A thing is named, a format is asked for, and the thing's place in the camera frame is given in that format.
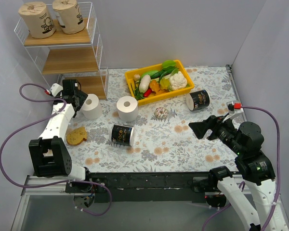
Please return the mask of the white toilet paper roll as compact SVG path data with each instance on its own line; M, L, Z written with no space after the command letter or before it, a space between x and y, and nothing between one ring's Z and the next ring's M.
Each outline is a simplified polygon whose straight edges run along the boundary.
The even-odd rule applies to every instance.
M119 118L125 122L132 122L138 116L138 102L132 96L121 97L116 107Z
M81 111L89 120L95 120L102 115L102 107L99 98L95 94L88 94Z

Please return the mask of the brown paper roll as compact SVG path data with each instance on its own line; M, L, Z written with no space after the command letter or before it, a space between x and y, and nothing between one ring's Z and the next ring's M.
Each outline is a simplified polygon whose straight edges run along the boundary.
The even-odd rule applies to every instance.
M85 23L76 0L54 0L52 7L65 34L76 34L84 29Z
M56 28L47 5L42 1L24 3L18 10L31 36L44 39L52 36Z

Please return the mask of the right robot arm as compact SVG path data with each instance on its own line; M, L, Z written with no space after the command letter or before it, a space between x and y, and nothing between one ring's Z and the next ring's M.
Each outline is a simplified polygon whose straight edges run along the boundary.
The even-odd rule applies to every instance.
M230 170L225 167L209 171L208 185L213 191L221 191L241 219L247 231L287 231L277 195L276 176L271 161L261 151L264 137L261 128L253 122L243 122L235 128L227 116L210 116L201 122L189 123L198 139L208 130L208 140L219 139L237 157L236 167L250 190L255 205L251 205L236 184Z

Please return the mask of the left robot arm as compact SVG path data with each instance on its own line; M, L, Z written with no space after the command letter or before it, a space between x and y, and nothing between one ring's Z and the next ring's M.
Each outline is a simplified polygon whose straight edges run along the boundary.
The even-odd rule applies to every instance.
M89 192L93 186L89 170L72 163L65 145L69 122L82 108L88 95L81 91L80 83L75 79L65 79L62 85L53 84L50 95L54 97L51 112L54 116L39 138L31 140L28 145L35 175L68 177L77 180L76 186L81 192Z

